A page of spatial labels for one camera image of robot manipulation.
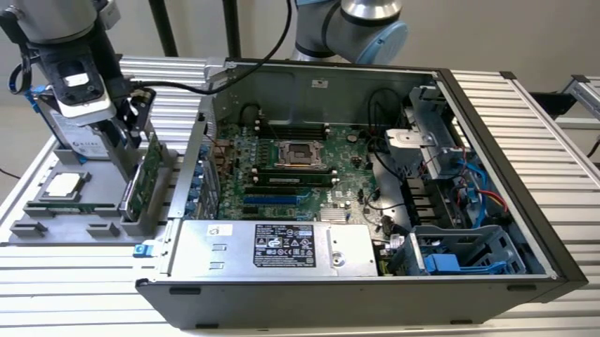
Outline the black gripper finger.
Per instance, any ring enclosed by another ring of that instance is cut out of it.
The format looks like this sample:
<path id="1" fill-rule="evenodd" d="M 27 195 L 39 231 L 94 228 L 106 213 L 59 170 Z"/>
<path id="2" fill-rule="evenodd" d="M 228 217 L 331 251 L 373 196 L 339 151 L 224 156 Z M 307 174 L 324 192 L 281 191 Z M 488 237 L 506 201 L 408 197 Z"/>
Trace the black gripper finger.
<path id="1" fill-rule="evenodd" d="M 125 125 L 126 134 L 133 140 L 133 146 L 139 147 L 148 133 L 153 132 L 152 109 L 157 92 L 152 88 L 134 90 L 118 106 L 118 119 Z"/>

